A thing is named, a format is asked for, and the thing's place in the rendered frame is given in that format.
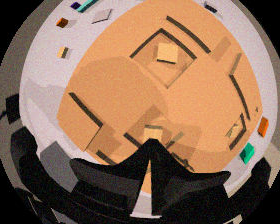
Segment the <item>green block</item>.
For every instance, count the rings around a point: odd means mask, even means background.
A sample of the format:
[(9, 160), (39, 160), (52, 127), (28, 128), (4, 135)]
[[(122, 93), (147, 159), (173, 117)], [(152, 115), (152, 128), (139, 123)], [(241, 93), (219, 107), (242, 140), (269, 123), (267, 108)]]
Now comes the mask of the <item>green block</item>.
[(245, 145), (244, 149), (242, 149), (242, 152), (240, 153), (241, 160), (244, 161), (244, 164), (246, 165), (250, 157), (252, 157), (253, 155), (254, 155), (253, 145), (249, 144), (248, 141), (248, 144)]

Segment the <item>small tan block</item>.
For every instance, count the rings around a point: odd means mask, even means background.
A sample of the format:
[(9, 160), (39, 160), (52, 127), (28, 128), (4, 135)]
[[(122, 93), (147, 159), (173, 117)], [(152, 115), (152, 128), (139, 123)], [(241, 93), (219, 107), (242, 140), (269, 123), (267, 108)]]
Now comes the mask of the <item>small tan block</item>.
[(65, 57), (65, 55), (67, 55), (67, 52), (68, 52), (68, 48), (60, 47), (58, 52), (58, 57)]
[(226, 135), (226, 137), (229, 137), (229, 139), (232, 139), (232, 137), (237, 137), (238, 129), (240, 129), (240, 125), (234, 123), (232, 128), (229, 129), (228, 135)]
[(157, 60), (163, 61), (167, 64), (177, 63), (177, 45), (159, 43), (159, 49), (157, 49)]
[(152, 139), (157, 139), (161, 143), (161, 135), (163, 135), (163, 127), (145, 124), (144, 141), (152, 137)]

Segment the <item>turquoise flat block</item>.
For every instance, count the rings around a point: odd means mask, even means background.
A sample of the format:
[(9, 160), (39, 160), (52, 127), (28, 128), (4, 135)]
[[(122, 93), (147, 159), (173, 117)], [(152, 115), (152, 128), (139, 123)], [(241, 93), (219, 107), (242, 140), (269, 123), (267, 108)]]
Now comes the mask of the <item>turquoise flat block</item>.
[(80, 6), (79, 8), (77, 8), (76, 11), (81, 12), (81, 14), (83, 14), (83, 12), (88, 10), (88, 7), (91, 7), (92, 4), (95, 4), (97, 2), (97, 0), (88, 0), (88, 2), (84, 2), (83, 6)]

